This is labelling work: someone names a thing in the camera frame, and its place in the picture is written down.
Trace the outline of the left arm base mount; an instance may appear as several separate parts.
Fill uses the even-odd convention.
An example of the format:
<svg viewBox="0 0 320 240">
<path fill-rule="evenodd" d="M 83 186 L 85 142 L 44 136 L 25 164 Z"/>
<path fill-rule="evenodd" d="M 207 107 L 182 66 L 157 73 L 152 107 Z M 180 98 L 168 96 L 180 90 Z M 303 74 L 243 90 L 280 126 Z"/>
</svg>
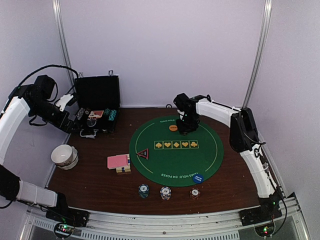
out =
<svg viewBox="0 0 320 240">
<path fill-rule="evenodd" d="M 89 216 L 90 213 L 88 211 L 74 208 L 68 208 L 66 211 L 48 208 L 45 214 L 48 219 L 74 227 L 86 227 Z"/>
</svg>

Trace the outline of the red black chip stack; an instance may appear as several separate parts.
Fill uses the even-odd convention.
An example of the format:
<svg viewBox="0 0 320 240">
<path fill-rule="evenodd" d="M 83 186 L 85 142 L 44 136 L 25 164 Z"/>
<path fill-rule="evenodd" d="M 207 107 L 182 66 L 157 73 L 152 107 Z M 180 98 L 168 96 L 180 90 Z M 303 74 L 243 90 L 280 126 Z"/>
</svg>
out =
<svg viewBox="0 0 320 240">
<path fill-rule="evenodd" d="M 196 200 L 200 197 L 201 195 L 201 192 L 198 188 L 192 188 L 190 191 L 189 191 L 189 197 L 193 200 Z"/>
</svg>

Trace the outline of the red-backed card deck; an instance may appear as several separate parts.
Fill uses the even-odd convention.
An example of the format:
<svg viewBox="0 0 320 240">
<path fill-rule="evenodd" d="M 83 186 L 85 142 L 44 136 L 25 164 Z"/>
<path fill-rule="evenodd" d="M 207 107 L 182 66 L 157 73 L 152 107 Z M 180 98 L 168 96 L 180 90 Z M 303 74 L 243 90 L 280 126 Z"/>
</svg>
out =
<svg viewBox="0 0 320 240">
<path fill-rule="evenodd" d="M 107 168 L 109 170 L 116 168 L 125 168 L 129 166 L 130 157 L 128 154 L 120 154 L 107 157 Z"/>
</svg>

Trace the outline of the green chip stack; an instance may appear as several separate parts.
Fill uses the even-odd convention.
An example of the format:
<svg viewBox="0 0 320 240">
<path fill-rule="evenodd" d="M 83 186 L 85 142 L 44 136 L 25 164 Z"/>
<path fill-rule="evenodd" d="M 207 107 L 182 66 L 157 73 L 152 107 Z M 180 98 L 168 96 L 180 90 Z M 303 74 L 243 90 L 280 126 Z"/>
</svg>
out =
<svg viewBox="0 0 320 240">
<path fill-rule="evenodd" d="M 150 193 L 150 189 L 149 186 L 147 184 L 141 184 L 138 187 L 138 194 L 141 198 L 145 199 L 149 196 Z"/>
</svg>

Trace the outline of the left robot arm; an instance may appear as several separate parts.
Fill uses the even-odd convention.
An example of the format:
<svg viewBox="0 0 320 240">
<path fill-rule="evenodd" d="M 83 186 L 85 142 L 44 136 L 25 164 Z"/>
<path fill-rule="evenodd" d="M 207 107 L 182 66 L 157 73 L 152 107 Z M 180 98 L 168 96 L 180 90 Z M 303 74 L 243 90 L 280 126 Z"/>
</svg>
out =
<svg viewBox="0 0 320 240">
<path fill-rule="evenodd" d="M 43 124 L 51 124 L 57 129 L 70 134 L 79 129 L 77 120 L 69 117 L 66 111 L 75 101 L 75 94 L 68 91 L 55 103 L 49 99 L 56 82 L 47 75 L 39 76 L 33 84 L 25 85 L 24 78 L 8 96 L 8 100 L 0 113 L 0 163 L 4 164 L 8 147 L 18 127 L 26 116 L 31 119 L 42 118 Z M 0 195 L 10 203 L 22 201 L 31 205 L 52 208 L 52 213 L 61 222 L 72 218 L 72 211 L 62 193 L 34 185 L 21 180 L 20 177 L 0 167 Z"/>
</svg>

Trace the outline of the blue white chip stack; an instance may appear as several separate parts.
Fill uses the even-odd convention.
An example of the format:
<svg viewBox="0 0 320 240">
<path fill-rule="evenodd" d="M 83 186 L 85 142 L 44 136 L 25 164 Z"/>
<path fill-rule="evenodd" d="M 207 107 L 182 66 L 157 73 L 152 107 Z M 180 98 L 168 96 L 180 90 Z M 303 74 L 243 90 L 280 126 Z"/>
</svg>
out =
<svg viewBox="0 0 320 240">
<path fill-rule="evenodd" d="M 160 197 L 163 200 L 169 200 L 171 198 L 171 196 L 172 196 L 172 191 L 168 186 L 163 186 L 160 189 Z"/>
</svg>

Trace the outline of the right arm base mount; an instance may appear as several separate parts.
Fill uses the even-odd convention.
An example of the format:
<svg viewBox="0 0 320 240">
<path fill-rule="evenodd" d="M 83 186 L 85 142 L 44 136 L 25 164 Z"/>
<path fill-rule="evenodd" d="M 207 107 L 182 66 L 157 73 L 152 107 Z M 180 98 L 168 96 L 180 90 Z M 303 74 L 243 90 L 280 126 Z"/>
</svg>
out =
<svg viewBox="0 0 320 240">
<path fill-rule="evenodd" d="M 273 210 L 271 212 L 263 213 L 260 207 L 244 209 L 239 212 L 239 217 L 242 226 L 255 225 L 267 221 L 271 221 L 273 218 L 281 217 L 281 210 Z"/>
</svg>

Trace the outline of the blue small blind button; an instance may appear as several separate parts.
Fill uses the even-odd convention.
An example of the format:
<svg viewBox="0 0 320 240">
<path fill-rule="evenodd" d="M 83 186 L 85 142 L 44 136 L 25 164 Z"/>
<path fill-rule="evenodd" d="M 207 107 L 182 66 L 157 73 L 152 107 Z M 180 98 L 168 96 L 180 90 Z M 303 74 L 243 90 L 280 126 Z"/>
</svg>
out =
<svg viewBox="0 0 320 240">
<path fill-rule="evenodd" d="M 205 178 L 202 174 L 197 173 L 192 177 L 192 180 L 195 184 L 201 184 L 204 182 Z"/>
</svg>

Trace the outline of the orange dealer button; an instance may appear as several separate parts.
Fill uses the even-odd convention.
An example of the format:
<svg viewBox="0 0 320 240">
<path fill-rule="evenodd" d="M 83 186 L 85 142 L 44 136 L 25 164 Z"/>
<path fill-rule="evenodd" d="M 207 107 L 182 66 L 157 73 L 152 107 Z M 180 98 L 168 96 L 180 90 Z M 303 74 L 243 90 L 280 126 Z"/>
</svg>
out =
<svg viewBox="0 0 320 240">
<path fill-rule="evenodd" d="M 169 130 L 172 131 L 172 132 L 175 132 L 175 131 L 178 130 L 178 127 L 176 125 L 172 124 L 172 125 L 169 126 Z"/>
</svg>

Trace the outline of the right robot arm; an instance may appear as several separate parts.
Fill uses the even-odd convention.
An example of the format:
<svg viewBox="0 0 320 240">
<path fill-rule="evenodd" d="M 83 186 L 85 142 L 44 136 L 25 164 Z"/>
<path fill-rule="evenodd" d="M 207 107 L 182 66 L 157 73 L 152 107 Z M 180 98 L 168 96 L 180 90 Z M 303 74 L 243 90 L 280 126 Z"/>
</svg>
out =
<svg viewBox="0 0 320 240">
<path fill-rule="evenodd" d="M 270 173 L 268 162 L 262 159 L 264 142 L 259 139 L 252 110 L 215 102 L 209 95 L 188 97 L 185 93 L 180 93 L 173 103 L 179 114 L 176 125 L 182 135 L 198 129 L 200 116 L 229 127 L 229 144 L 244 159 L 257 188 L 260 206 L 256 210 L 256 216 L 259 220 L 266 221 L 271 216 L 280 214 L 279 202 L 282 196 Z"/>
</svg>

